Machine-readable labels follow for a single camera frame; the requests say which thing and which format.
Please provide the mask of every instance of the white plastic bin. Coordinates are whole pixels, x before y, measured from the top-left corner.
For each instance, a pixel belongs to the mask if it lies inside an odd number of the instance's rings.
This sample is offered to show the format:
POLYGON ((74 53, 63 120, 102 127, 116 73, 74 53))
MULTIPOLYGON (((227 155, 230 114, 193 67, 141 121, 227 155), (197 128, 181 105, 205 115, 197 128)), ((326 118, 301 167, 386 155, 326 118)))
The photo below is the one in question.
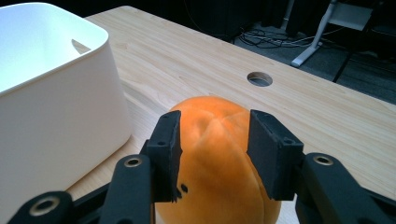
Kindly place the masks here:
POLYGON ((0 7, 0 222, 73 185, 131 133, 104 29, 49 4, 0 7))

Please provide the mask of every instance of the white box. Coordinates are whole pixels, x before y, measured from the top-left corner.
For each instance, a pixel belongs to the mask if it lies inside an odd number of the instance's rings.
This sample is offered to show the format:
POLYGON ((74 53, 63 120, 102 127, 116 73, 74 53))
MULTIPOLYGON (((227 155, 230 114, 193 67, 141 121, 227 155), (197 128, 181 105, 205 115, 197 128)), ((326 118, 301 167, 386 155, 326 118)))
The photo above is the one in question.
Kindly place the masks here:
POLYGON ((104 29, 49 4, 0 7, 0 222, 73 185, 131 133, 104 29))

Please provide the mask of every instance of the table surface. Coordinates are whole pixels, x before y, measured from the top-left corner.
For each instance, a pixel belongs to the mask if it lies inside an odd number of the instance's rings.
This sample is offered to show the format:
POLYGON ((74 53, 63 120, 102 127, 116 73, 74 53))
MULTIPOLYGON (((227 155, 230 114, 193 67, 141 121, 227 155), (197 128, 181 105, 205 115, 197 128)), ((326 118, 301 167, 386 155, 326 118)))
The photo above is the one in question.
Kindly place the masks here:
POLYGON ((274 115, 304 142, 304 153, 332 155, 363 187, 396 199, 396 105, 132 7, 87 20, 110 35, 134 131, 68 189, 74 199, 108 183, 116 162, 140 151, 160 115, 198 95, 274 115), (250 84, 252 72, 269 75, 272 85, 250 84))

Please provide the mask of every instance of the white container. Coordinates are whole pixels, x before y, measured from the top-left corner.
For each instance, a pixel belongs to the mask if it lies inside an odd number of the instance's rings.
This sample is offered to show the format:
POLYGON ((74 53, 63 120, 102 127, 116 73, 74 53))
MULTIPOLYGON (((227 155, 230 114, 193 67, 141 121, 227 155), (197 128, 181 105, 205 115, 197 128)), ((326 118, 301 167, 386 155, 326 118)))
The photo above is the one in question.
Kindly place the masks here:
POLYGON ((104 29, 49 4, 0 7, 0 222, 73 185, 131 133, 104 29))

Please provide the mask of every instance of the wooden table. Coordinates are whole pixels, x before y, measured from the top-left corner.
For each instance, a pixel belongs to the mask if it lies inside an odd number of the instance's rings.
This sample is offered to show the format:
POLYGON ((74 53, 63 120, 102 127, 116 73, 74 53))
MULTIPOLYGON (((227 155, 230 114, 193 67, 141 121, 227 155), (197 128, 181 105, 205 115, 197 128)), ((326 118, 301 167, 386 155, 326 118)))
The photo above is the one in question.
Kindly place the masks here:
POLYGON ((396 106, 132 7, 87 20, 105 28, 128 101, 131 139, 68 190, 76 199, 110 181, 138 153, 160 115, 197 95, 217 95, 277 117, 304 152, 339 159, 367 189, 396 199, 396 106), (247 75, 263 72, 268 87, 247 75))

